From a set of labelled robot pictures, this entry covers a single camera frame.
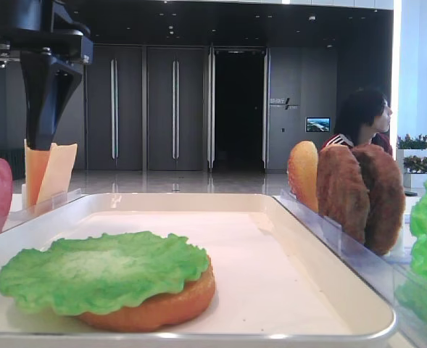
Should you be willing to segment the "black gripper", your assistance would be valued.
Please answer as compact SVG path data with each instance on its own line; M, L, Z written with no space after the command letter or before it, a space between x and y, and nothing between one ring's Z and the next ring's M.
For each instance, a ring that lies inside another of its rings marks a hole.
M93 45L88 27L70 16L63 1L0 1L0 65L20 60L30 149L49 150L81 82L81 72L69 63L91 64Z

